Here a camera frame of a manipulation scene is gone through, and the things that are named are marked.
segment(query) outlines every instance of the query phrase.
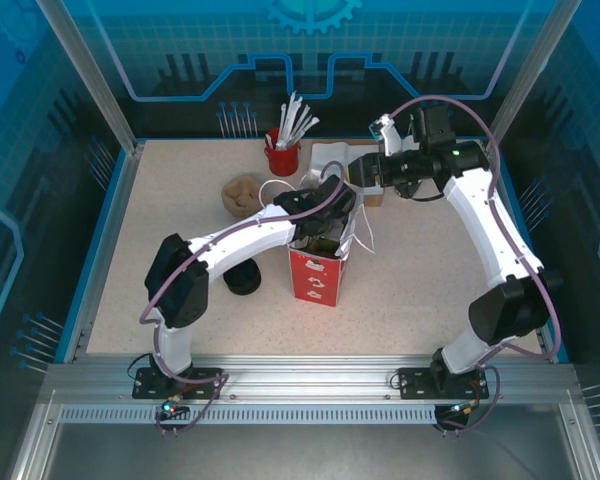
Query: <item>gear logo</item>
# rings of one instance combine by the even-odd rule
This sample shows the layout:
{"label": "gear logo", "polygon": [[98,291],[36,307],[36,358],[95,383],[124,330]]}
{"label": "gear logo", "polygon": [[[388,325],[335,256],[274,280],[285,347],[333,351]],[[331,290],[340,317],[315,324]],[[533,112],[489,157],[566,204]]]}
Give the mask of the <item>gear logo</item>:
{"label": "gear logo", "polygon": [[353,9],[362,7],[361,0],[263,0],[262,4],[269,19],[280,22],[280,28],[291,27],[293,33],[309,35],[340,28],[342,19],[351,20]]}
{"label": "gear logo", "polygon": [[0,30],[18,51],[25,49],[38,31],[34,0],[0,0]]}

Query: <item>blue border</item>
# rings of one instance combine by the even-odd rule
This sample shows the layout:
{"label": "blue border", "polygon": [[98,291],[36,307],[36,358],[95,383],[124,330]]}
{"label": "blue border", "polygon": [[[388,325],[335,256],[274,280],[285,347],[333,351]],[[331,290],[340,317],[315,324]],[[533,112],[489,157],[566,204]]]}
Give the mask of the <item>blue border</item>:
{"label": "blue border", "polygon": [[[496,87],[496,83],[500,78],[500,74],[509,59],[509,55],[518,40],[518,36],[520,35],[520,31],[526,23],[527,17],[532,10],[534,2],[536,0],[527,0],[525,5],[525,9],[522,11],[520,18],[516,24],[516,27],[511,35],[511,38],[507,42],[507,46],[502,53],[502,57],[498,62],[498,65],[493,72],[491,80],[489,81],[489,85],[487,86],[486,91],[483,94],[442,94],[451,98],[455,98],[457,100],[486,100],[491,96],[493,90]],[[180,96],[149,96],[142,97],[139,96],[131,84],[131,80],[127,76],[125,69],[122,65],[122,61],[118,57],[116,49],[107,34],[106,28],[102,23],[102,19],[98,12],[96,12],[95,5],[92,0],[87,0],[87,5],[90,10],[93,21],[98,29],[100,35],[102,36],[102,40],[105,43],[107,50],[109,51],[109,55],[111,56],[111,60],[113,61],[118,74],[120,75],[120,79],[127,90],[129,96],[136,102],[139,103],[154,103],[154,102],[204,102],[222,85],[222,83],[235,71],[242,70],[256,70],[256,61],[257,60],[283,60],[285,64],[285,72],[286,72],[286,85],[287,85],[287,93],[291,95],[291,93],[295,90],[294,87],[294,77],[293,77],[293,62],[291,57],[285,52],[260,52],[260,53],[249,53],[247,54],[247,63],[244,64],[231,64],[227,68],[225,68],[222,73],[207,87],[207,89],[201,95],[180,95]],[[327,62],[327,86],[324,93],[299,93],[299,95],[303,96],[307,100],[326,100],[333,95],[334,90],[334,80],[335,80],[335,62],[341,58],[358,58],[364,60],[364,69],[369,70],[377,70],[382,69],[386,70],[390,73],[395,80],[412,96],[419,97],[420,93],[409,83],[402,74],[398,71],[398,69],[392,63],[388,62],[374,62],[373,61],[373,52],[368,51],[351,51],[351,52],[336,52],[331,54],[329,60]]]}
{"label": "blue border", "polygon": [[9,294],[11,293],[11,288],[13,287],[14,282],[16,281],[16,277],[18,276],[18,271],[22,266],[22,262],[24,261],[24,245],[22,243],[22,233],[20,232],[20,225],[16,220],[14,220],[11,215],[0,210],[0,223],[2,223],[5,227],[11,230],[11,235],[13,236],[13,243],[16,247],[16,258],[13,260],[11,264],[11,269],[9,270],[9,275],[2,286],[2,290],[0,291],[0,315],[2,315],[2,311],[4,306],[9,298]]}
{"label": "blue border", "polygon": [[62,331],[62,337],[60,337],[60,343],[58,344],[58,349],[56,350],[56,356],[53,360],[53,363],[64,363],[64,356],[66,355],[67,350],[69,350],[71,336],[78,321],[80,305],[82,305],[84,293],[87,289],[87,282],[89,280],[89,275],[91,274],[91,269],[93,268],[96,253],[98,252],[100,244],[102,243],[102,232],[104,230],[104,225],[107,222],[107,218],[109,217],[109,211],[111,210],[113,197],[118,189],[118,183],[120,181],[122,168],[126,163],[126,157],[126,152],[124,150],[120,150],[118,160],[116,161],[116,166],[113,170],[113,174],[111,175],[111,180],[109,181],[107,194],[104,197],[104,202],[102,203],[102,208],[100,209],[98,222],[96,223],[96,228],[93,232],[93,236],[91,237],[91,244],[89,245],[89,250],[87,251],[87,257],[84,260],[84,266],[82,267],[80,279],[78,280],[78,285],[76,286],[76,293],[73,295],[73,300],[71,301],[71,307],[69,308],[67,321],[65,322],[64,330]]}
{"label": "blue border", "polygon": [[[531,243],[531,237],[529,236],[529,231],[527,230],[527,226],[524,223],[524,217],[522,216],[522,210],[520,209],[520,203],[518,203],[518,197],[516,195],[515,190],[513,189],[513,183],[511,182],[511,176],[509,175],[509,169],[507,168],[507,162],[502,155],[502,164],[500,166],[500,176],[502,177],[502,183],[504,184],[504,188],[507,191],[507,196],[509,197],[509,202],[511,203],[511,210],[513,212],[513,217],[515,223],[518,227],[518,231],[522,236],[522,239],[527,243],[531,250],[534,250],[533,244]],[[553,333],[553,325],[551,322],[548,322],[549,325],[549,333],[551,333],[551,338],[554,338]],[[560,345],[560,350],[556,355],[558,358],[558,362],[560,363],[571,363],[569,360],[569,356],[567,355],[567,350],[564,348],[564,342]]]}

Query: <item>metal profile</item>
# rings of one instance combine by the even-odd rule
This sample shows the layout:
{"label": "metal profile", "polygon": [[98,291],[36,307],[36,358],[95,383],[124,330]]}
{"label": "metal profile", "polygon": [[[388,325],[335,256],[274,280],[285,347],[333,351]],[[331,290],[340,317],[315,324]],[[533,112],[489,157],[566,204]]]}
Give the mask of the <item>metal profile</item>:
{"label": "metal profile", "polygon": [[64,3],[60,0],[37,0],[37,3],[120,146],[133,153],[136,137]]}
{"label": "metal profile", "polygon": [[[152,404],[131,398],[126,369],[132,357],[85,356],[71,365],[50,365],[41,401],[54,395],[63,404]],[[453,401],[401,400],[388,379],[401,367],[426,367],[428,355],[411,356],[242,356],[193,357],[199,367],[220,367],[229,375],[221,402],[228,404],[439,405]],[[582,397],[573,366],[552,365],[518,355],[493,362],[501,373],[504,404],[558,404]]]}
{"label": "metal profile", "polygon": [[37,404],[31,415],[11,480],[42,480],[49,462],[62,406]]}
{"label": "metal profile", "polygon": [[542,73],[549,57],[558,45],[564,31],[571,22],[581,0],[557,0],[549,14],[535,44],[525,59],[507,96],[496,114],[491,131],[498,143],[502,142],[513,119],[524,104],[531,88]]}
{"label": "metal profile", "polygon": [[579,477],[600,480],[600,440],[587,406],[572,399],[559,407]]}

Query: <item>black bracket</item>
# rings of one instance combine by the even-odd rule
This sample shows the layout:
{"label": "black bracket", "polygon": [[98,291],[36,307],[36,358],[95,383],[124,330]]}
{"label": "black bracket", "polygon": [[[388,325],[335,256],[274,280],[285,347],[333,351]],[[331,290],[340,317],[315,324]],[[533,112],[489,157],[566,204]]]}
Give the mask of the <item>black bracket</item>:
{"label": "black bracket", "polygon": [[[221,368],[194,368],[186,370],[185,375],[191,380],[219,377]],[[138,400],[164,400],[182,390],[183,385],[164,375],[159,369],[152,367],[139,368],[136,372],[132,398]],[[209,400],[216,387],[213,382],[198,385],[183,396],[185,400]]]}
{"label": "black bracket", "polygon": [[483,371],[474,370],[467,382],[441,394],[436,387],[436,382],[431,369],[400,368],[397,371],[400,398],[402,400],[474,400],[476,388],[480,399],[489,398],[489,387]]}

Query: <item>white arrow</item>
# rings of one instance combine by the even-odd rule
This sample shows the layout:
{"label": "white arrow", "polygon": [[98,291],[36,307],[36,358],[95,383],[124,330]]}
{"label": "white arrow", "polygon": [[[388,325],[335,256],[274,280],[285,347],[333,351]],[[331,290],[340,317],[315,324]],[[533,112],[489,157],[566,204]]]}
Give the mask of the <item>white arrow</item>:
{"label": "white arrow", "polygon": [[324,265],[320,265],[319,263],[316,263],[312,260],[307,261],[307,267],[309,267],[313,270],[317,270],[318,272],[321,272],[324,270]]}
{"label": "white arrow", "polygon": [[309,279],[309,281],[313,284],[314,287],[316,288],[324,288],[324,283],[322,283],[321,280],[317,279],[317,278],[313,278],[311,277]]}

